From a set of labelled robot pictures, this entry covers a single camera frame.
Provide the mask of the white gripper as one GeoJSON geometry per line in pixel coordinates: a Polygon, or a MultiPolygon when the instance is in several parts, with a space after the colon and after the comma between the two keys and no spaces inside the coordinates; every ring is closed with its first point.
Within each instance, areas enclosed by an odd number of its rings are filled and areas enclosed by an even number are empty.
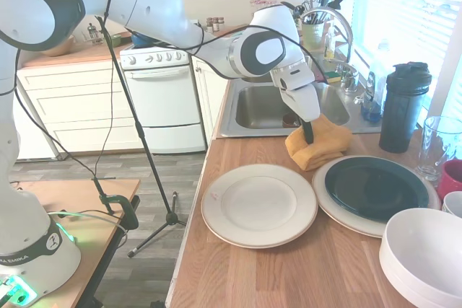
{"type": "Polygon", "coordinates": [[[319,118],[320,107],[314,84],[309,84],[297,90],[280,90],[284,103],[295,112],[302,120],[305,141],[307,144],[314,142],[314,133],[311,121],[319,118]]]}

